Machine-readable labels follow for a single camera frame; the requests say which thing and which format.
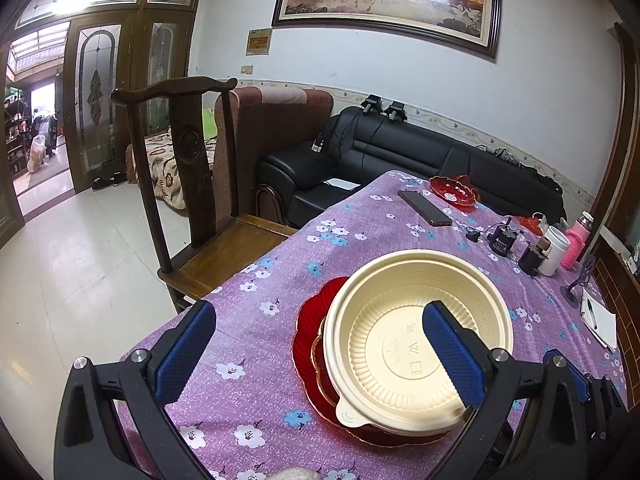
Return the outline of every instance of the wallpaper border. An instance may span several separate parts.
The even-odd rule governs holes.
[[[335,88],[331,86],[313,85],[306,83],[295,83],[289,81],[274,81],[274,80],[262,80],[262,79],[238,79],[238,86],[273,86],[273,87],[289,87],[294,88],[311,88],[317,90],[325,90],[334,97],[334,102],[343,102],[349,106],[360,106],[360,103],[368,97],[368,94],[361,92],[345,90],[343,88]],[[383,97],[384,102],[391,102],[392,99]],[[438,132],[449,137],[457,138],[462,142],[471,144],[472,146],[487,146],[489,150],[493,151],[497,148],[506,148],[510,153],[516,156],[526,166],[536,168],[540,174],[552,177],[565,193],[572,195],[576,200],[584,204],[586,210],[589,210],[593,205],[594,197],[590,195],[583,187],[579,186],[575,182],[569,180],[566,176],[560,173],[555,168],[543,161],[537,159],[530,153],[524,152],[512,144],[505,142],[498,137],[492,136],[482,130],[478,130],[468,124],[461,123],[454,119],[445,117],[427,110],[426,108],[420,108],[414,105],[407,104],[404,108],[409,122],[423,126],[434,132]]]

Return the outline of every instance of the shoe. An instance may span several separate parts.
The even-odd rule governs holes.
[[[99,191],[112,185],[113,182],[111,180],[106,180],[105,178],[98,177],[94,180],[94,184],[91,186],[91,189],[93,189],[94,191]]]
[[[116,171],[109,180],[111,181],[113,186],[116,187],[120,184],[124,184],[127,181],[127,175],[125,175],[121,171]]]

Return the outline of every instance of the metal screw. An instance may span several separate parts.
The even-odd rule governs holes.
[[[81,370],[86,366],[86,357],[79,357],[74,361],[74,368],[76,370]]]
[[[503,363],[509,358],[509,352],[503,350],[502,348],[494,348],[493,350],[491,350],[491,357],[494,358],[494,361]]]
[[[138,350],[134,350],[131,353],[131,360],[135,363],[141,363],[146,359],[146,356],[148,355],[149,352],[147,352],[144,348],[140,348]]]
[[[554,355],[553,362],[558,368],[564,368],[566,366],[566,359],[561,355]]]

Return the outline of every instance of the plastic bag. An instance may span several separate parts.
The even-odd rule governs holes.
[[[33,137],[33,142],[31,143],[31,153],[29,155],[29,161],[27,162],[27,170],[29,170],[29,173],[35,173],[40,169],[40,165],[42,164],[42,159],[44,158],[44,153],[46,150],[46,142],[47,139],[43,134],[39,134]]]

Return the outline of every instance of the beige plastic bowl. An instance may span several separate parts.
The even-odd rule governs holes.
[[[513,350],[509,311],[482,272],[439,251],[386,254],[348,279],[326,317],[324,358],[343,425],[429,435],[463,421],[464,405],[422,330],[433,300],[488,348]]]

